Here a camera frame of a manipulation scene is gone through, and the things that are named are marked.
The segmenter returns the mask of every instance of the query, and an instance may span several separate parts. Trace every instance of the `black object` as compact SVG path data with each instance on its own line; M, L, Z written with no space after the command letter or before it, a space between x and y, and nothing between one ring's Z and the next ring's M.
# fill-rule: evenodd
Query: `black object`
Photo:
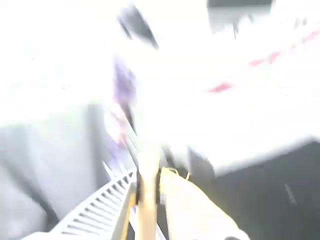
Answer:
M160 177L161 177L161 170L162 168L159 169L157 175L156 175L156 183L155 183L155 202L157 205L160 204Z
M138 205L140 200L140 186L141 186L141 174L139 172L139 166L136 167L136 193L135 193L135 205Z
M216 32L225 25L233 25L234 38L239 32L239 20L270 12L273 0L207 0L211 30Z
M148 23L144 20L135 5L130 5L123 9L118 16L118 21L125 34L130 39L132 39L133 35L136 35L144 40L147 40L153 45L153 47L158 48L157 41Z

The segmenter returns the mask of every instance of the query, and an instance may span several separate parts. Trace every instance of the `purple object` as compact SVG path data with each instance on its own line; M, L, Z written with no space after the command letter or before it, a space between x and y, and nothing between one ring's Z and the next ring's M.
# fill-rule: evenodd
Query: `purple object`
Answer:
M128 104L136 96L136 77L120 57L114 58L114 98L119 104Z

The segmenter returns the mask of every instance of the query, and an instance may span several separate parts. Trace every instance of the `yellow wire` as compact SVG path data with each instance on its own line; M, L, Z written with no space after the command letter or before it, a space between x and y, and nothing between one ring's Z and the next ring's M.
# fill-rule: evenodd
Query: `yellow wire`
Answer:
M175 174L177 174L178 176L180 176L179 172L177 169L173 168L173 167L168 167L167 169L169 169L170 171L173 171L175 172ZM190 178L190 172L187 173L186 177L185 177L185 180L189 180Z

